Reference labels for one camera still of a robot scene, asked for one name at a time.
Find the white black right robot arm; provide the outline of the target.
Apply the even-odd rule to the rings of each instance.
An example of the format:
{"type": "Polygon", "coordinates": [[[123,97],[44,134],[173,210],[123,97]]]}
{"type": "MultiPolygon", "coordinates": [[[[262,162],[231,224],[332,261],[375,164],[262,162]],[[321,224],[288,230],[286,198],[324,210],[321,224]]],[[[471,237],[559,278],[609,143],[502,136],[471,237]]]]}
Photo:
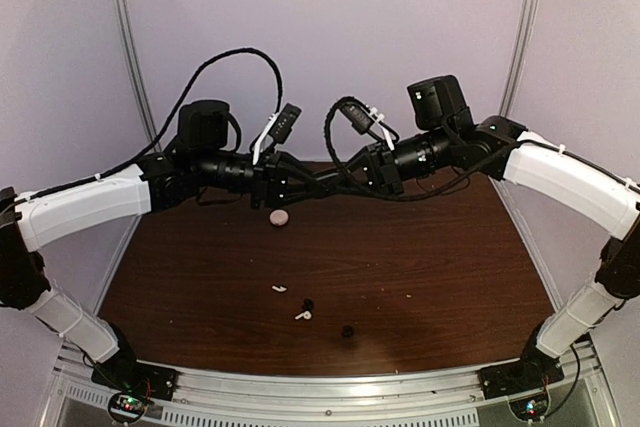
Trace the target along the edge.
{"type": "Polygon", "coordinates": [[[343,97],[329,109],[323,136],[340,174],[362,196],[406,202],[402,184],[454,166],[461,173],[425,194],[439,196],[476,172],[541,193],[584,215],[608,232],[600,266],[566,304],[537,327],[512,377],[519,387],[535,387],[551,371],[551,360],[593,329],[611,311],[639,295],[639,186],[599,167],[562,145],[554,145],[525,126],[503,116],[475,123],[458,79],[445,75],[407,88],[420,134],[401,142],[389,132],[380,143],[364,149],[359,182],[339,160],[332,139],[332,123],[342,113],[359,133],[383,123],[381,114],[354,97],[343,97]]]}

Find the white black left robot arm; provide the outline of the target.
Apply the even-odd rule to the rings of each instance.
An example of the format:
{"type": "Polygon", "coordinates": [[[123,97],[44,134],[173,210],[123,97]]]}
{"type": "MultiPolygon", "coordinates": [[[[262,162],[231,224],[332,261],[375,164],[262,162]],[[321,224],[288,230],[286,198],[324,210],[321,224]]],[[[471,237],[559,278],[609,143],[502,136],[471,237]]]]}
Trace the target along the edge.
{"type": "Polygon", "coordinates": [[[125,217],[140,217],[198,199],[208,187],[247,194],[253,207],[280,207],[322,197],[330,183],[285,152],[226,150],[239,128],[228,103],[199,100],[179,110],[167,150],[144,155],[108,176],[40,192],[1,192],[1,303],[25,310],[76,344],[123,391],[144,371],[124,335],[89,313],[44,272],[40,249],[71,234],[125,217]]]}

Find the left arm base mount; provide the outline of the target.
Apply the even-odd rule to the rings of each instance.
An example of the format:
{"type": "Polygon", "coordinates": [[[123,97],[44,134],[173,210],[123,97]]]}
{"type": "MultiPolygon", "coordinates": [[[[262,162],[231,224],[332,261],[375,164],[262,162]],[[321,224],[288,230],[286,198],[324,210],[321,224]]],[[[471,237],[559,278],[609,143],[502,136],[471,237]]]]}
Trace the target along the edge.
{"type": "Polygon", "coordinates": [[[171,401],[177,387],[175,369],[136,362],[132,369],[92,366],[91,381],[114,390],[106,410],[118,424],[132,424],[150,414],[158,401],[171,401]]]}

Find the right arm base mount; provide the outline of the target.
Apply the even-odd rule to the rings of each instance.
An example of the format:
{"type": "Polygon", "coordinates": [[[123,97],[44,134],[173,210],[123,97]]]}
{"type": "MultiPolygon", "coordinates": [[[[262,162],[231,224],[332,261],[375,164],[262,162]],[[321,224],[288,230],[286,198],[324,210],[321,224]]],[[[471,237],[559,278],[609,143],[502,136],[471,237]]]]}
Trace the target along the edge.
{"type": "Polygon", "coordinates": [[[554,362],[517,360],[484,367],[478,377],[485,400],[505,398],[518,421],[533,423],[551,412],[549,387],[562,381],[564,372],[554,362]]]}

